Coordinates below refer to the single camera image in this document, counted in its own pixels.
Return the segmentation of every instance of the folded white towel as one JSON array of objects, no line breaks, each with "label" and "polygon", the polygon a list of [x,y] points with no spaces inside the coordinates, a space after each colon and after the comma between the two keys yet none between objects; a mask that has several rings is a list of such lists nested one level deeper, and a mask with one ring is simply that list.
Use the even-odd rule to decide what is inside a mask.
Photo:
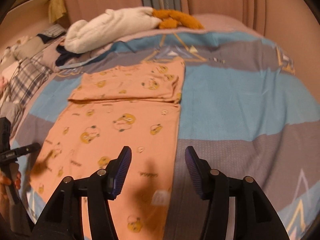
[{"label": "folded white towel", "polygon": [[74,53],[85,53],[120,37],[154,29],[161,20],[153,17],[152,11],[151,7],[107,9],[90,22],[77,21],[69,28],[64,47]]}]

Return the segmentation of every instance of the bed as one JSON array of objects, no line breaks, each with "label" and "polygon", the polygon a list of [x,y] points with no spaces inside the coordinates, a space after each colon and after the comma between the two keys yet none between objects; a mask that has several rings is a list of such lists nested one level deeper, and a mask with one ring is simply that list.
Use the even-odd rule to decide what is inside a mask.
[{"label": "bed", "polygon": [[[196,195],[184,161],[189,145],[229,177],[254,177],[291,239],[300,239],[320,210],[320,106],[274,42],[231,17],[196,17],[205,30],[137,33],[55,69],[27,104],[12,148],[44,143],[84,73],[178,55],[186,72],[164,239],[197,239],[204,223],[208,203]],[[45,202],[28,186],[34,161],[19,159],[20,197],[36,222]],[[233,235],[232,209],[231,199],[227,239]]]}]

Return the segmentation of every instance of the hand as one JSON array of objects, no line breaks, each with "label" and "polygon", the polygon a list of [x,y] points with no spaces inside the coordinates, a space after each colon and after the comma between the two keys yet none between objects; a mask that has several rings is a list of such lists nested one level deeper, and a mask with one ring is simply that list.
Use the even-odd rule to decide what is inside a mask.
[{"label": "hand", "polygon": [[[11,183],[12,182],[10,179],[0,174],[0,196],[2,196],[4,199],[8,199],[5,186],[9,186]],[[15,180],[14,185],[17,189],[21,188],[21,173],[19,171],[17,173],[17,179]]]}]

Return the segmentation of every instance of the shelf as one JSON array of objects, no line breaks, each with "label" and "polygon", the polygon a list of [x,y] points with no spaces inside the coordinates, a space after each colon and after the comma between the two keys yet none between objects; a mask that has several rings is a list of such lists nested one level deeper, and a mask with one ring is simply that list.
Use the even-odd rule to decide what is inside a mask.
[{"label": "shelf", "polygon": [[4,18],[3,22],[1,25],[6,25],[6,23],[12,23],[16,18],[18,18],[21,14],[26,13],[27,11],[31,10],[32,8],[39,6],[39,5],[44,5],[48,2],[49,0],[28,0],[17,7],[11,9],[6,17]]}]

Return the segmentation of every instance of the finger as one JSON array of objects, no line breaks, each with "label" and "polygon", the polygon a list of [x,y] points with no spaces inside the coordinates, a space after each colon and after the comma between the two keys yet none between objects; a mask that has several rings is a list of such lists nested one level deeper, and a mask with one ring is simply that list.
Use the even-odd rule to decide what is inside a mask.
[{"label": "finger", "polygon": [[8,179],[7,177],[0,176],[0,184],[4,184],[6,186],[11,185],[11,180]]},{"label": "finger", "polygon": [[21,188],[21,180],[16,180],[15,182],[14,182],[14,185],[16,186],[16,188],[19,190],[20,188]]}]

